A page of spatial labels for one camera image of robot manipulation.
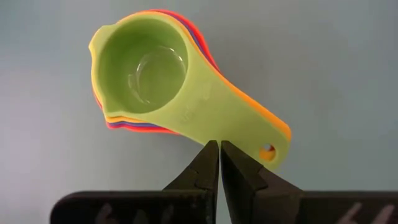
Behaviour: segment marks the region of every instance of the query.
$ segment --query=measuring cup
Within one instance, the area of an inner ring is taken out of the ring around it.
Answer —
[[[202,144],[229,140],[275,169],[287,154],[289,127],[230,84],[194,43],[181,23],[159,12],[103,26],[90,52],[104,115],[156,124]]]
[[[205,39],[203,35],[200,33],[200,31],[197,29],[197,27],[190,22],[187,18],[183,17],[180,14],[177,14],[176,12],[168,11],[166,9],[151,9],[150,11],[157,11],[157,12],[162,12],[164,14],[168,14],[170,16],[173,16],[176,18],[179,22],[181,22],[189,31],[191,34],[192,38],[194,39],[195,43],[201,50],[202,54],[206,57],[207,60],[217,69],[217,64],[215,63],[212,55],[210,54],[210,51],[207,47],[207,44],[205,42]],[[171,134],[176,134],[175,132],[172,132],[166,128],[150,124],[150,123],[145,123],[143,121],[136,120],[134,122],[128,122],[125,121],[124,118],[108,118],[106,121],[106,124],[109,128],[111,129],[117,129],[117,128],[125,128],[130,131],[139,131],[139,132],[145,132],[145,133],[171,133]]]

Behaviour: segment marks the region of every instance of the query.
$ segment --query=hanging hole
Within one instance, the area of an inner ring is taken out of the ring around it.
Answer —
[[[271,161],[275,158],[276,151],[273,145],[265,144],[260,148],[259,157],[265,161]]]

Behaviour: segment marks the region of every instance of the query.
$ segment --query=plastic measuring cup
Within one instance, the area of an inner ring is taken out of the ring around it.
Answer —
[[[277,167],[289,148],[289,127],[230,84],[194,43],[186,27],[159,12],[102,27],[90,51],[93,89],[104,115],[156,124],[202,144],[229,140],[268,168]],[[176,57],[160,60],[158,46]],[[139,99],[127,80],[148,54],[154,58],[139,82],[145,89]],[[275,151],[263,150],[267,144]]]
[[[150,11],[157,11],[157,12],[162,12],[168,15],[173,16],[176,18],[178,21],[180,21],[189,31],[191,34],[192,38],[194,39],[195,43],[198,45],[199,49],[201,50],[202,54],[206,57],[206,59],[209,60],[209,62],[218,69],[217,64],[215,63],[213,57],[210,54],[210,51],[207,47],[207,44],[205,42],[205,39],[203,35],[200,33],[200,31],[195,27],[195,25],[190,22],[188,19],[184,18],[182,15],[177,14],[176,12],[168,11],[166,9],[151,9]],[[110,118],[113,123],[106,122],[107,126],[111,129],[116,129],[116,128],[126,128],[131,131],[139,131],[139,132],[147,132],[147,133],[171,133],[171,134],[176,134],[175,132],[172,132],[168,129],[165,129],[163,127],[150,124],[150,123],[145,123],[143,121],[135,121],[135,122],[128,122],[128,121],[115,121],[113,118]]]

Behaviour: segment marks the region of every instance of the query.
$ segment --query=light blue background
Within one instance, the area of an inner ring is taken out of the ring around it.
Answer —
[[[224,75],[290,125],[283,178],[303,189],[398,189],[396,0],[9,0],[0,2],[1,223],[46,223],[77,190],[161,189],[201,149],[108,130],[91,93],[95,30],[153,7],[191,19]],[[220,190],[218,223],[230,223]]]

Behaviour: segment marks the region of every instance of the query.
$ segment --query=gray wall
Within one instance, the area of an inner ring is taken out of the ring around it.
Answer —
[[[77,190],[161,189],[200,150],[181,136],[108,130],[91,94],[94,31],[153,7],[194,21],[224,75],[290,125],[283,178],[398,189],[396,0],[3,0],[0,222],[46,223]],[[229,223],[219,196],[218,221]]]

